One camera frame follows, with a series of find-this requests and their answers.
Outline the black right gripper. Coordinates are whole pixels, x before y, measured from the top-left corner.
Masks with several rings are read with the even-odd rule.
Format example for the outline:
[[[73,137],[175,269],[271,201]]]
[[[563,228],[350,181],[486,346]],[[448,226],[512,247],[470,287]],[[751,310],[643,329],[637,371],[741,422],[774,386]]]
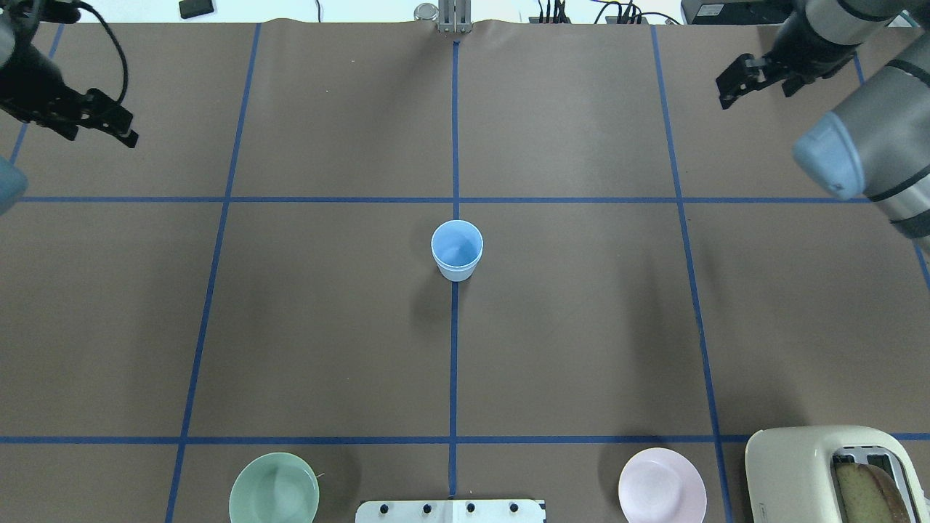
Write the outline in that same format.
[[[781,83],[790,98],[819,78],[843,68],[865,40],[865,20],[843,7],[798,7],[764,55],[738,55],[716,79],[721,109],[747,93]]]

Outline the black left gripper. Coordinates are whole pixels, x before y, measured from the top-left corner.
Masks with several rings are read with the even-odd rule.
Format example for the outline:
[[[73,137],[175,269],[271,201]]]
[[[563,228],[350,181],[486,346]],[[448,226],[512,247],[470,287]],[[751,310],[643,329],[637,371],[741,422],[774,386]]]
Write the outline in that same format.
[[[14,119],[67,140],[75,140],[79,128],[99,130],[129,148],[139,139],[131,129],[133,113],[99,89],[86,95],[70,89],[60,69],[12,29],[2,30],[1,106]]]

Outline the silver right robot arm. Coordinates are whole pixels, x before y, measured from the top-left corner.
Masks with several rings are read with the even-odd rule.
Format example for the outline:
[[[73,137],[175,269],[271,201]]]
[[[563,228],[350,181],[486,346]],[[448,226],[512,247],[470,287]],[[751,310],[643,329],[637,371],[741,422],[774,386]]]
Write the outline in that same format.
[[[903,11],[921,34],[793,145],[797,165],[834,198],[865,196],[904,238],[929,245],[929,36],[926,1],[801,1],[761,57],[716,79],[721,108],[780,84],[786,97],[827,79]]]

